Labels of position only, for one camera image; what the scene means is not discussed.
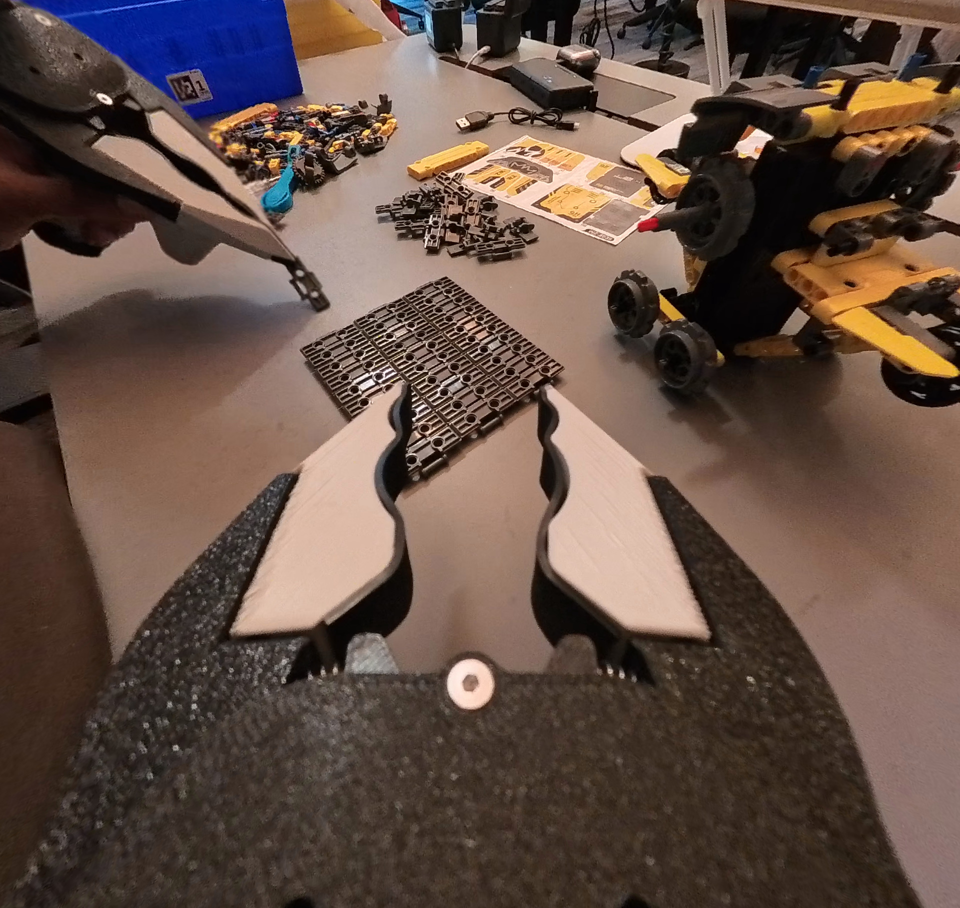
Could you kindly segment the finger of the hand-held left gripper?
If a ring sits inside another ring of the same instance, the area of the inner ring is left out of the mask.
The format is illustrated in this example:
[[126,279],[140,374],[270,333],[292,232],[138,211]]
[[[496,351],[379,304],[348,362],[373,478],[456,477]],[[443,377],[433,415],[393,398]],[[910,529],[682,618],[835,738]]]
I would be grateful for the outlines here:
[[151,135],[170,162],[185,165],[177,178],[167,174],[163,186],[179,200],[171,226],[161,218],[151,224],[162,251],[183,265],[198,265],[225,245],[282,265],[300,265],[263,212],[259,200],[211,144],[166,110],[146,114]]
[[301,266],[269,220],[258,214],[253,197],[230,167],[224,167],[226,183],[221,184],[209,164],[188,162],[183,171],[155,147],[135,138],[106,135],[93,149],[147,182],[152,199],[176,202],[174,215],[150,215],[157,242],[174,261],[196,266],[224,245],[289,269]]

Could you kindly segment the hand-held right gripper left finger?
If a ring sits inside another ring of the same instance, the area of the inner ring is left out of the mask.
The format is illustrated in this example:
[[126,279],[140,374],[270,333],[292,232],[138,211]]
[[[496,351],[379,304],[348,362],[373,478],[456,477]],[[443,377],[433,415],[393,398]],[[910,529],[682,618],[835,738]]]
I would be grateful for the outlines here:
[[413,575],[397,501],[412,428],[411,387],[398,382],[300,464],[231,639],[307,638],[331,669],[355,637],[402,625]]

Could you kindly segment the pile of track links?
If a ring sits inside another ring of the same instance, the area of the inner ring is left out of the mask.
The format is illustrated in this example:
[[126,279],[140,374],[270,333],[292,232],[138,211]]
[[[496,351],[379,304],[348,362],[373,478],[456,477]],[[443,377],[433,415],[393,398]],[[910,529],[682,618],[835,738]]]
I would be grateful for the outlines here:
[[512,261],[539,242],[534,223],[502,219],[491,196],[470,190],[461,175],[440,174],[430,183],[396,195],[374,209],[399,239],[415,240],[426,254],[446,252],[480,263]]

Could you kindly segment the person's left hand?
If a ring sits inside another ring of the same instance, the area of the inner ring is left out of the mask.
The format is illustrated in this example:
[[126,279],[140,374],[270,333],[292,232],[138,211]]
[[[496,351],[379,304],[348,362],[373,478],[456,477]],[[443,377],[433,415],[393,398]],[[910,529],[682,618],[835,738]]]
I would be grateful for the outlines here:
[[84,244],[103,249],[151,217],[126,198],[50,172],[29,145],[1,129],[2,252],[19,245],[42,223],[64,224]]

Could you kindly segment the blue brick separator tool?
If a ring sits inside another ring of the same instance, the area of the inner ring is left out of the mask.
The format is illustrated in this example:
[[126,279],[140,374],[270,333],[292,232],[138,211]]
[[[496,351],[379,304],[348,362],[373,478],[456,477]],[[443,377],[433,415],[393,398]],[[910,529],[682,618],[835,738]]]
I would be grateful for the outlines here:
[[295,192],[306,184],[306,163],[301,145],[288,147],[286,160],[270,187],[261,195],[260,204],[271,219],[286,215],[294,205]]

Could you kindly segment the blue storage bin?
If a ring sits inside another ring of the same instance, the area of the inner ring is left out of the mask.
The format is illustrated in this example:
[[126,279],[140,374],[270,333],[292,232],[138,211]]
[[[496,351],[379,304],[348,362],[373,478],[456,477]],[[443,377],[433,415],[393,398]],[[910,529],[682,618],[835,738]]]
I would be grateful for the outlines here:
[[193,118],[300,96],[284,0],[17,0],[73,25]]

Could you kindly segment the pile of yellow black parts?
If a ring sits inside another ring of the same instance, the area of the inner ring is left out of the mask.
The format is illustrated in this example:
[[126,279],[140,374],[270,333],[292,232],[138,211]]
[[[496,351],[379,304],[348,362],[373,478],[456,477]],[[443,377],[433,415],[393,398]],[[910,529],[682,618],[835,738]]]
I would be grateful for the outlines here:
[[384,150],[398,128],[389,95],[282,108],[261,102],[214,122],[208,137],[241,182],[265,189],[290,174],[314,188]]

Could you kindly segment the yellow storage bin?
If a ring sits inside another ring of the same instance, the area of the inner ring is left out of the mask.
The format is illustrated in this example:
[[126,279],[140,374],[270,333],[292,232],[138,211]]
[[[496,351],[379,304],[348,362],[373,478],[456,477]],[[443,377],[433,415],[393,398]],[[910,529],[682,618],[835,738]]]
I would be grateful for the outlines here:
[[284,0],[295,57],[308,60],[383,41],[335,0]]

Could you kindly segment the yellow toy beam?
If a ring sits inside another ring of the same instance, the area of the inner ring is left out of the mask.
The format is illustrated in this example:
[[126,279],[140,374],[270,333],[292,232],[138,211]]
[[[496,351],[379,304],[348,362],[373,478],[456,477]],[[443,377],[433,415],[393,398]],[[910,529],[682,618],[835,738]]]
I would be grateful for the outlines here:
[[450,146],[410,163],[407,174],[418,182],[426,181],[485,158],[490,150],[487,144],[476,140]]

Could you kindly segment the small black charger box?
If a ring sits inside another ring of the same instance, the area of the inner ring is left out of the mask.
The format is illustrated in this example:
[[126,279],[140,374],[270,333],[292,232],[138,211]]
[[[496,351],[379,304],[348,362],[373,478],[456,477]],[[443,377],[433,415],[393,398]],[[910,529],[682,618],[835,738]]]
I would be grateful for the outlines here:
[[424,0],[424,30],[437,53],[458,53],[463,46],[463,5],[459,0]]

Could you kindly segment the yellow black toy vehicle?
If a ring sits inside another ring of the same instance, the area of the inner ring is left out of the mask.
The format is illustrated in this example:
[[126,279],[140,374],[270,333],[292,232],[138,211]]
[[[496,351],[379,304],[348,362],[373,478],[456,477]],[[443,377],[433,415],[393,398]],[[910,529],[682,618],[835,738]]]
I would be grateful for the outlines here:
[[737,79],[698,99],[678,145],[636,165],[672,209],[687,289],[625,270],[607,294],[616,330],[655,325],[667,388],[700,392],[729,358],[873,351],[896,398],[958,404],[958,269],[909,244],[958,223],[929,214],[958,173],[958,62],[894,74],[876,62]]

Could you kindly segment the tall black charger box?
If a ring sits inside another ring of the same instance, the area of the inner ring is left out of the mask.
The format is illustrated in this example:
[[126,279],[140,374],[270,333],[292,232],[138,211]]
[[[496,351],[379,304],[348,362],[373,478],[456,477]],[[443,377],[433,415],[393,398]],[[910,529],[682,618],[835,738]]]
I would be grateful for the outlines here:
[[493,58],[517,50],[522,37],[522,18],[532,0],[491,0],[476,13],[477,45]]

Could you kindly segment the black power bank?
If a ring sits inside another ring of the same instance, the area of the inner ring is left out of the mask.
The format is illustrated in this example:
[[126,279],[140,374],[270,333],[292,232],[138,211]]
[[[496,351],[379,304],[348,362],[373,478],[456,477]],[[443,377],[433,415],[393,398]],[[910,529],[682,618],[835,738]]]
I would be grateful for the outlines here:
[[544,109],[594,110],[593,82],[556,60],[535,57],[510,66],[507,80],[526,98]]

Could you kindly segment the yellow black sticker sheet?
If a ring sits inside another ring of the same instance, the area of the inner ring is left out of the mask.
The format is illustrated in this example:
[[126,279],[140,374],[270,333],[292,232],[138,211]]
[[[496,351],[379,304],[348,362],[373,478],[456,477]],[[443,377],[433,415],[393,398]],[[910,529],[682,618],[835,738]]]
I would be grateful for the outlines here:
[[620,244],[663,209],[639,170],[530,136],[457,174],[468,188],[500,205],[610,245]]

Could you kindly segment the black office chair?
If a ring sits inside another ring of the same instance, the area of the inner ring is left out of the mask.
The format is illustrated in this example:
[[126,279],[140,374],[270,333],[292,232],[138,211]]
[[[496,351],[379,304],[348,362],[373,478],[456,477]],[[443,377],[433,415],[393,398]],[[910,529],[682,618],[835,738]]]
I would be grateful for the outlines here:
[[641,47],[655,53],[634,65],[678,79],[688,79],[690,64],[678,60],[674,53],[676,33],[686,33],[686,42],[680,49],[685,51],[704,45],[703,25],[698,14],[699,0],[644,0],[642,10],[624,22],[618,31],[618,39],[626,38],[627,30],[646,26],[647,35]]

